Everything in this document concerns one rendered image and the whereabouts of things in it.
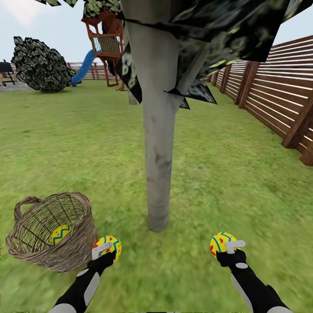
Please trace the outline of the easter egg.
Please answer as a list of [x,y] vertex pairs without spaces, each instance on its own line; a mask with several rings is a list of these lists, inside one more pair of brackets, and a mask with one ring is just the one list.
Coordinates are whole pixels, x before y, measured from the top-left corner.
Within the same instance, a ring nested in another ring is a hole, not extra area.
[[101,252],[100,254],[104,255],[108,252],[112,253],[115,250],[116,251],[116,258],[113,260],[113,263],[115,263],[118,260],[120,254],[121,254],[121,250],[122,250],[122,245],[121,245],[121,242],[118,238],[116,238],[114,236],[106,236],[106,237],[103,237],[102,239],[96,240],[96,242],[93,245],[93,249],[100,246],[100,245],[103,245],[107,242],[112,242],[113,246],[110,249],[107,249],[106,251]]
[[[282,59],[282,58],[291,58],[291,57],[305,57],[306,55],[298,55],[298,56],[289,56],[289,57],[280,57],[280,58],[272,58],[267,60],[275,60],[275,59]],[[261,62],[261,63],[282,63],[282,62],[297,62],[297,61],[309,61],[309,59],[303,60],[285,60],[285,61],[273,61],[273,62]],[[282,65],[274,65],[274,66],[298,66],[298,64],[282,64]],[[313,70],[313,69],[303,69],[303,68],[258,68],[259,70]],[[312,75],[312,73],[287,73],[287,72],[271,72],[271,71],[258,71],[258,72],[267,72],[267,73],[279,73],[279,74],[292,74],[292,75]],[[293,77],[293,79],[304,79]],[[216,252],[226,252],[225,242],[232,242],[236,241],[236,239],[229,233],[221,232],[216,234],[211,242],[210,242],[210,251],[213,256],[216,258]],[[234,251],[241,250],[239,248],[234,248]]]
[[58,244],[73,228],[70,224],[59,224],[53,231],[49,231],[47,247]]

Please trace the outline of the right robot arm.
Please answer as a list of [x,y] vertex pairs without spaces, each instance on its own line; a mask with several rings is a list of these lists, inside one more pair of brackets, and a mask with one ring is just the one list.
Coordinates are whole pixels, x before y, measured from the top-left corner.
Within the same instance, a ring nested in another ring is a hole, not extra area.
[[226,252],[216,252],[222,267],[229,266],[234,286],[252,313],[293,313],[287,308],[270,285],[265,285],[247,265],[243,251],[234,248],[244,247],[243,240],[225,242]]

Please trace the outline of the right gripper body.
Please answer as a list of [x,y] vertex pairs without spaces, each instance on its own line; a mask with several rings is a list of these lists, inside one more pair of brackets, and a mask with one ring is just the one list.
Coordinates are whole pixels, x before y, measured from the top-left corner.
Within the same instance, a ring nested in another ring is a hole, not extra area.
[[230,266],[230,261],[234,258],[243,260],[246,263],[246,257],[243,251],[237,250],[234,254],[228,254],[227,252],[218,253],[218,258],[222,267]]

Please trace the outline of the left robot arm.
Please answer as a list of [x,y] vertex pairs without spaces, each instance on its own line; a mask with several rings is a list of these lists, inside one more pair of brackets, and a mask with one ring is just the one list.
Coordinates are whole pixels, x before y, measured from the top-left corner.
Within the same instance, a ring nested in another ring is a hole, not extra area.
[[61,296],[48,313],[84,313],[100,284],[100,276],[105,268],[113,264],[116,251],[104,255],[100,253],[110,249],[112,242],[107,242],[92,250],[92,260],[87,268],[76,276],[75,282]]

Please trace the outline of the wicker basket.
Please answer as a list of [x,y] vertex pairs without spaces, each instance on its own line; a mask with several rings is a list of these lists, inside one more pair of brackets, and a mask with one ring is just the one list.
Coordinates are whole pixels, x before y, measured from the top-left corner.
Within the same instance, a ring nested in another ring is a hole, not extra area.
[[[45,267],[53,272],[65,273],[77,269],[85,264],[88,258],[92,255],[93,245],[98,240],[97,232],[93,223],[93,214],[91,211],[90,199],[82,193],[74,192],[60,192],[54,194],[58,200],[60,196],[72,197],[77,200],[80,206],[83,206],[82,214],[73,223],[72,230],[56,245],[50,246],[45,250],[37,251],[36,244],[30,246],[30,251],[23,250],[22,239],[24,233],[27,231],[34,235],[34,231],[25,225],[25,222],[33,215],[33,210],[45,203],[51,201],[50,198],[39,199],[35,196],[27,196],[22,201],[18,202],[14,207],[14,225],[5,240],[5,245],[8,247],[8,255],[17,260],[25,260],[26,262],[38,265],[38,267]],[[29,207],[23,214],[21,214],[20,207],[25,204],[34,204]],[[38,220],[37,231],[41,228],[50,229],[46,226],[49,221],[45,218],[43,221]],[[21,229],[21,232],[20,232]],[[20,236],[16,236],[20,232]],[[18,245],[15,245],[14,240]],[[48,242],[45,242],[48,245]]]

